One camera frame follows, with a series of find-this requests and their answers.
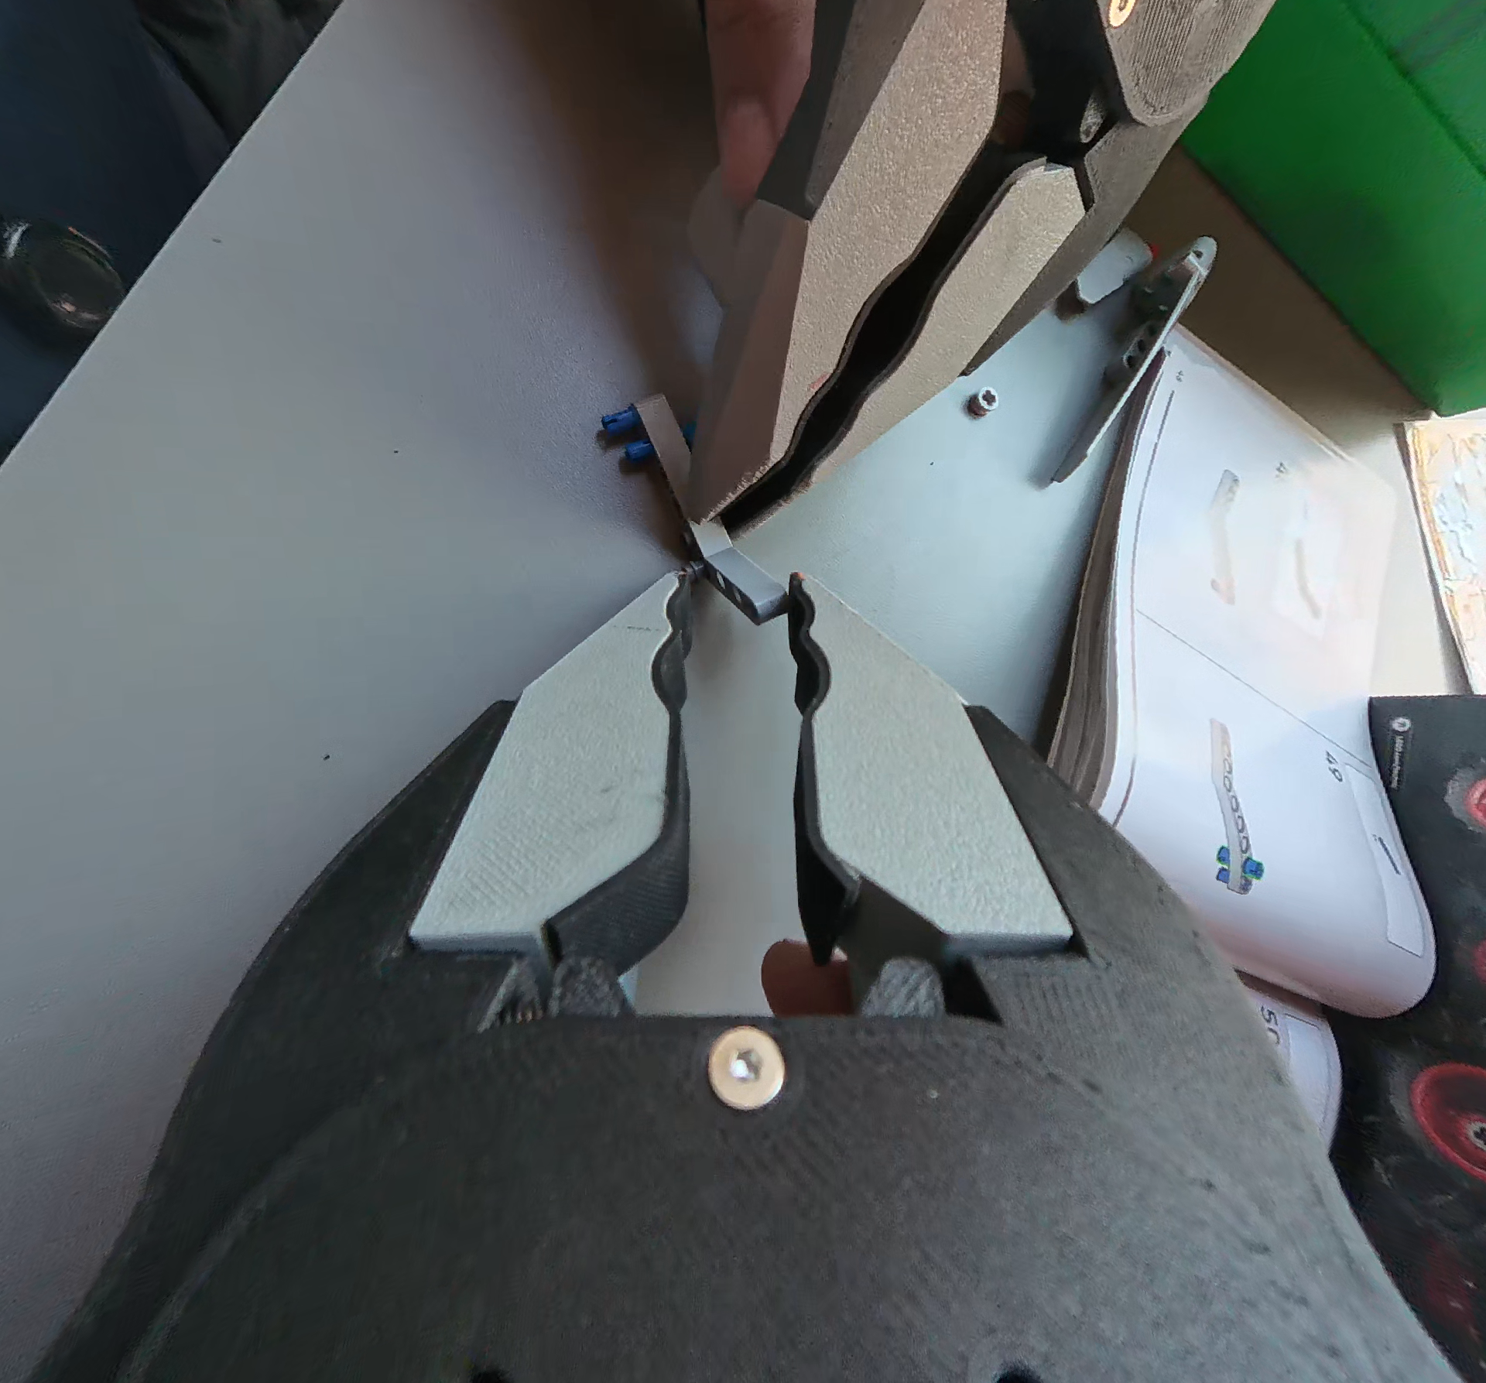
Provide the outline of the green box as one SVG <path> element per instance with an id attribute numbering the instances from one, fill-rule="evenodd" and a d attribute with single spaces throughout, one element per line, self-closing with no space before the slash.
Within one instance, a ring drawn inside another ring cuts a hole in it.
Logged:
<path id="1" fill-rule="evenodd" d="M 1186 150 L 1429 409 L 1485 403 L 1485 0 L 1276 0 Z"/>

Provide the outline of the lego instruction booklet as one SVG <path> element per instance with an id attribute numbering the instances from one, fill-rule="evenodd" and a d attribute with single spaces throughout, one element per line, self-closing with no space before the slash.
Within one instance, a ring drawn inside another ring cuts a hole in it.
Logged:
<path id="1" fill-rule="evenodd" d="M 1324 1144 L 1329 1015 L 1402 1015 L 1439 971 L 1370 735 L 1397 507 L 1176 332 L 1120 438 L 1050 751 L 1251 985 Z"/>

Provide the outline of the person's left hand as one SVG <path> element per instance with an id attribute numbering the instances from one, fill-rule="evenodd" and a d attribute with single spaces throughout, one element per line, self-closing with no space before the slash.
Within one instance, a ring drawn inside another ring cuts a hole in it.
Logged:
<path id="1" fill-rule="evenodd" d="M 704 0 L 720 175 L 747 210 L 810 75 L 816 0 Z"/>

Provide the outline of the long grey angled beam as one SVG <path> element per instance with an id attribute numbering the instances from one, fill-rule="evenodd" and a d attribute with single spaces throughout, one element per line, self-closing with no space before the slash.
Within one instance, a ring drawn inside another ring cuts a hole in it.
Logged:
<path id="1" fill-rule="evenodd" d="M 1069 482 L 1088 463 L 1134 392 L 1149 375 L 1161 371 L 1166 344 L 1211 277 L 1216 258 L 1216 238 L 1199 237 L 1165 260 L 1153 258 L 1153 265 L 1140 279 L 1109 296 L 1120 302 L 1122 317 L 1117 323 L 1117 344 L 1105 365 L 1101 394 L 1050 484 Z"/>

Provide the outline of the grey angled lego beam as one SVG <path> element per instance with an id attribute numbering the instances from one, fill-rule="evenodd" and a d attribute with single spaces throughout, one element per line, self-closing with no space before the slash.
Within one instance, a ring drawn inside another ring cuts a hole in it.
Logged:
<path id="1" fill-rule="evenodd" d="M 691 446 L 666 398 L 653 396 L 635 403 L 645 440 L 655 448 L 660 471 L 681 519 L 685 549 L 697 576 L 718 590 L 754 626 L 764 626 L 789 607 L 787 588 L 762 570 L 716 520 L 691 517 Z"/>

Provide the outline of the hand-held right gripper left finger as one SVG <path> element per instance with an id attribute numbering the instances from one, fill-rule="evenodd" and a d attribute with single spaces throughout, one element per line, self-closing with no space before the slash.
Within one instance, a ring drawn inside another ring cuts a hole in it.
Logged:
<path id="1" fill-rule="evenodd" d="M 691 883 L 691 578 L 670 574 L 515 703 L 411 925 L 413 946 L 605 964 L 633 994 Z"/>

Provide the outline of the black bag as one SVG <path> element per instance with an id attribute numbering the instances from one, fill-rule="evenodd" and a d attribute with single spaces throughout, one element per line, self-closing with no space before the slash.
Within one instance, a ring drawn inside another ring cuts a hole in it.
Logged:
<path id="1" fill-rule="evenodd" d="M 261 118 L 338 0 L 133 0 L 229 146 Z"/>

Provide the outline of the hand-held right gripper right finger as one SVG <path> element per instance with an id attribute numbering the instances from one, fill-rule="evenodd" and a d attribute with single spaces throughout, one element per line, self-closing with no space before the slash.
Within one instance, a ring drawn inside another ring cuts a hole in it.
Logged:
<path id="1" fill-rule="evenodd" d="M 969 707 L 806 574 L 796 662 L 796 896 L 814 960 L 848 967 L 856 1011 L 906 985 L 913 1010 L 977 958 L 1046 958 L 1074 927 Z"/>

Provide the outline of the small grey lego piece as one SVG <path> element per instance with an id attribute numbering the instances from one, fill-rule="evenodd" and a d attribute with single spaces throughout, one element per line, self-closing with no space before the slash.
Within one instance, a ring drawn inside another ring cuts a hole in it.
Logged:
<path id="1" fill-rule="evenodd" d="M 1153 265 L 1153 248 L 1132 229 L 1120 229 L 1073 281 L 1061 315 L 1078 317 L 1140 279 Z"/>

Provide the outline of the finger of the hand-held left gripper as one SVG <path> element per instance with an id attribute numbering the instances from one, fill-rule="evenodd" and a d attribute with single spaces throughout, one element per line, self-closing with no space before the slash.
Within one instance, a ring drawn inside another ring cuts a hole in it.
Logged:
<path id="1" fill-rule="evenodd" d="M 693 509 L 764 509 L 854 461 L 957 379 L 911 346 L 911 285 L 994 131 L 1007 0 L 818 0 L 808 87 L 756 200 L 716 171 L 691 248 L 724 309 Z"/>
<path id="2" fill-rule="evenodd" d="M 748 530 L 954 386 L 1088 214 L 1073 168 L 1019 166 L 936 283 L 915 334 L 881 369 L 846 371 L 808 415 L 796 453 L 725 511 Z"/>

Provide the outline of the dark blue cloth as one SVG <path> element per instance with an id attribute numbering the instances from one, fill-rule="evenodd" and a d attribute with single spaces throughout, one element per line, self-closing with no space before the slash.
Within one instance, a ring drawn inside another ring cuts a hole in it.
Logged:
<path id="1" fill-rule="evenodd" d="M 5 246 L 43 235 L 45 285 L 116 311 L 229 158 L 133 0 L 3 0 Z"/>

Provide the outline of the black box with red wheels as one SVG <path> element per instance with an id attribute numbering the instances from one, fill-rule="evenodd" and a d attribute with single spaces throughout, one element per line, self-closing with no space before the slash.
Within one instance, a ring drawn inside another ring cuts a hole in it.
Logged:
<path id="1" fill-rule="evenodd" d="M 1485 699 L 1377 699 L 1370 731 L 1439 967 L 1400 1017 L 1331 1021 L 1329 1155 L 1402 1297 L 1485 1380 Z"/>

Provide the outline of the black round device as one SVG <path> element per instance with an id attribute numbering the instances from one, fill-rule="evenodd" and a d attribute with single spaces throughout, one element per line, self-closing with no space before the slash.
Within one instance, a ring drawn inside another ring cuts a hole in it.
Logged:
<path id="1" fill-rule="evenodd" d="M 3 219 L 3 308 L 49 346 L 85 348 L 127 296 L 108 252 L 74 227 Z"/>

